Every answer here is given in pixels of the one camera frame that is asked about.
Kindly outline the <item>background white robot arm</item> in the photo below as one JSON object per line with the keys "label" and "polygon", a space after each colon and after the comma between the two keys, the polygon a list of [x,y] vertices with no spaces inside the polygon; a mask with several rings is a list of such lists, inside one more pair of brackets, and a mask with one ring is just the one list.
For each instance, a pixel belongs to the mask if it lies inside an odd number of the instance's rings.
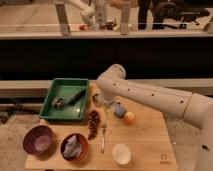
{"label": "background white robot arm", "polygon": [[88,27],[92,27],[94,25],[93,16],[94,9],[84,3],[82,0],[69,0],[69,2],[76,8],[80,10],[81,17],[84,23]]}

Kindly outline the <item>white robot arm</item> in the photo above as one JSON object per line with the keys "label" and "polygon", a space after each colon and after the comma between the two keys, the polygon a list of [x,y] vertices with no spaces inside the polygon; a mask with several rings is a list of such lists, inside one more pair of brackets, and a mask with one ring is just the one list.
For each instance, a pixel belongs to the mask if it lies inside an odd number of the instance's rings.
{"label": "white robot arm", "polygon": [[199,128],[201,133],[194,171],[213,171],[213,98],[197,93],[140,84],[125,79],[120,64],[111,65],[99,75],[96,84],[102,104],[112,105],[117,96],[181,118]]}

